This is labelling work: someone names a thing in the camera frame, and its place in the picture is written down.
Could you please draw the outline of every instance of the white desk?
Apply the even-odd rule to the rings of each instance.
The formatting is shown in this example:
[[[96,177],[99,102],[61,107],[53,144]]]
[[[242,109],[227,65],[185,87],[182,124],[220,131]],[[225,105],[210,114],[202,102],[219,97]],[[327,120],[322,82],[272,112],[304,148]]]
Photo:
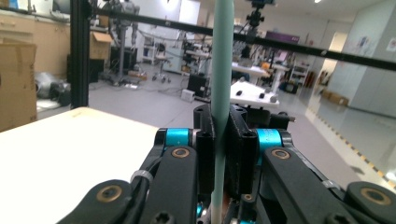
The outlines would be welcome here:
[[[237,92],[242,91],[241,95],[236,95]],[[263,99],[260,99],[260,93],[264,92],[264,89],[253,85],[249,82],[237,81],[231,86],[230,91],[230,103],[238,104],[243,107],[250,105],[253,108],[277,108],[279,107],[279,101],[271,103],[270,99],[275,94],[273,92],[265,93]]]
[[[129,181],[157,130],[79,108],[0,133],[0,223],[53,224],[93,186]]]
[[[285,74],[285,72],[289,71],[288,67],[282,66],[280,64],[273,64],[273,68],[276,69],[276,73],[274,76],[274,82],[272,85],[272,92],[276,93],[277,87],[279,86],[280,77]]]
[[[270,76],[265,70],[261,69],[258,66],[244,67],[244,66],[239,66],[238,63],[233,63],[232,69],[238,72],[249,73],[250,74],[249,82],[254,84],[257,84],[257,81],[259,80],[260,77]]]

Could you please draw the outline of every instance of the green tube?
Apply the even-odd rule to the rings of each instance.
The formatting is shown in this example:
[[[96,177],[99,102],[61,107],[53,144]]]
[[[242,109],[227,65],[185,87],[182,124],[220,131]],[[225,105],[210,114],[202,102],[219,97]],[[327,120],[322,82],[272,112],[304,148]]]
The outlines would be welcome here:
[[[225,169],[225,128],[230,112],[233,0],[216,0],[212,52],[211,109],[217,139],[215,143],[215,189],[212,193],[211,223],[220,224]]]

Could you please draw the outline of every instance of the chair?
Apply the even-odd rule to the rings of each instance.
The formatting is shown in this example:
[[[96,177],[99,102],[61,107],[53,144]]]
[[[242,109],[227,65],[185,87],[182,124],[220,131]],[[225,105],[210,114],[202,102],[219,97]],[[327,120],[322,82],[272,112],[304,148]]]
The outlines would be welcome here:
[[[163,64],[164,63],[169,63],[169,57],[165,56],[165,45],[164,44],[159,44],[157,48],[157,52],[154,56],[155,61],[160,62],[160,72],[155,73],[154,77],[152,77],[152,80],[155,81],[157,78],[161,80],[161,83],[164,83],[166,80],[168,80],[168,83],[171,82],[170,77],[163,72]]]

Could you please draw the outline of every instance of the purple banner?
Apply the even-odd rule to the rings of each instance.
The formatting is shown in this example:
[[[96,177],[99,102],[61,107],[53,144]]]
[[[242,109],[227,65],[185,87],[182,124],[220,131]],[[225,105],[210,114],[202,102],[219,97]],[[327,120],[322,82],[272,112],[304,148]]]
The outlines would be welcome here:
[[[286,43],[291,43],[291,44],[298,44],[298,41],[300,40],[300,37],[297,35],[284,35],[281,33],[275,33],[275,32],[271,32],[271,31],[267,31],[265,38],[278,40],[281,42],[286,42]]]

